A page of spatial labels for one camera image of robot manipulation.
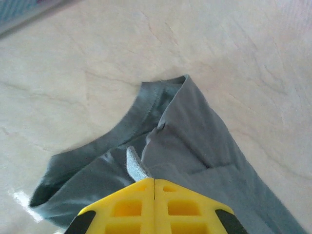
beige marble surface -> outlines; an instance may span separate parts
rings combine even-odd
[[[61,233],[25,208],[49,157],[185,73],[312,233],[311,0],[80,0],[1,38],[0,233]]]

yellow tool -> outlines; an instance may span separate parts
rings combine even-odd
[[[247,234],[227,205],[147,178],[82,209],[65,234]]]

gray fabric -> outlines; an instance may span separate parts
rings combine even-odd
[[[250,234],[306,233],[189,76],[143,83],[114,129],[53,156],[30,207],[66,228],[84,206],[150,176],[229,205]]]

